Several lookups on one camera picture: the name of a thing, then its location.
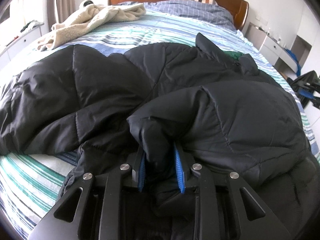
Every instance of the black puffer jacket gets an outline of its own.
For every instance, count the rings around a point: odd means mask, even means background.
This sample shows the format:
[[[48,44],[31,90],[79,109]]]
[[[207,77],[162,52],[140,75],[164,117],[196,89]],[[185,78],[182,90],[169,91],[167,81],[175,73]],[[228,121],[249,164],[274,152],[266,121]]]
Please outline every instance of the black puffer jacket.
[[[213,171],[240,173],[293,236],[319,209],[319,165],[293,97],[249,55],[234,61],[201,34],[196,47],[157,43],[109,57],[69,46],[14,77],[0,106],[1,154],[78,148],[61,194],[140,144],[161,205],[178,192],[166,181],[179,140]]]

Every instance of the green fabric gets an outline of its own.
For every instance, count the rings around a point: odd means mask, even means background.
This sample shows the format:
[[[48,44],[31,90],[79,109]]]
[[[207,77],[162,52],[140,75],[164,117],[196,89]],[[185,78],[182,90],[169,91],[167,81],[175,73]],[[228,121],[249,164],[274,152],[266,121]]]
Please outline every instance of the green fabric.
[[[238,51],[223,51],[223,52],[235,60],[239,60],[239,58],[244,55],[242,52],[238,52]]]

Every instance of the striped bedsheet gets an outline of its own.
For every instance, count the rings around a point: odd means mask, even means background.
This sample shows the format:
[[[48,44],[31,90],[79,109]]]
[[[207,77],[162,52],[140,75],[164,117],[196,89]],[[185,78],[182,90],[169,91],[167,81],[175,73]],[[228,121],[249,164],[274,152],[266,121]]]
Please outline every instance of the striped bedsheet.
[[[196,34],[199,32],[222,50],[251,54],[260,70],[272,76],[292,94],[300,109],[303,129],[310,141],[312,152],[320,162],[318,145],[300,101],[283,77],[240,31],[232,32],[195,19],[148,11],[139,21],[100,26],[56,50],[71,44],[83,44],[107,56],[155,42],[178,42],[194,46]],[[56,51],[38,52],[34,49],[35,46],[31,44],[25,48],[0,71],[0,86],[33,62]],[[33,227],[54,205],[65,176],[75,165],[76,152],[56,156],[9,154],[0,157],[0,207],[24,239],[27,239]]]

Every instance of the silver bolt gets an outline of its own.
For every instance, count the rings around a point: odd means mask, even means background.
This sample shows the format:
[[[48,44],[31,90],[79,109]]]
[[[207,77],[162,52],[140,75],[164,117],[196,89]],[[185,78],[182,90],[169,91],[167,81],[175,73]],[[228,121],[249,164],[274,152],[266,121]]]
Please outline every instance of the silver bolt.
[[[230,177],[232,179],[237,179],[237,178],[239,178],[239,174],[233,171],[233,172],[230,173]]]
[[[87,172],[83,175],[83,179],[87,180],[87,179],[91,179],[92,178],[92,174],[90,172]]]
[[[196,171],[201,170],[202,169],[202,165],[199,163],[195,163],[192,165],[192,168]]]
[[[121,169],[122,171],[126,171],[126,170],[129,169],[129,168],[130,168],[130,165],[127,164],[127,163],[124,163],[124,164],[121,164],[121,165],[120,165],[120,169]]]

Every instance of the white nightstand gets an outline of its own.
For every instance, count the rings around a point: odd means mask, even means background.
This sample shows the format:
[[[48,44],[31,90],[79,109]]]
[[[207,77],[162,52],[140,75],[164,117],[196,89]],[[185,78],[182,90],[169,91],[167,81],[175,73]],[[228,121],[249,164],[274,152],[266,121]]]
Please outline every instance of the white nightstand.
[[[279,44],[264,31],[259,30],[253,23],[249,24],[245,37],[252,42],[271,65],[275,66],[276,62],[281,59],[294,73],[297,72],[297,63],[290,57],[286,50],[279,46]]]
[[[38,25],[24,33],[19,38],[10,43],[4,50],[0,51],[0,70],[4,68],[22,49],[28,46],[31,42],[42,36],[41,25]]]

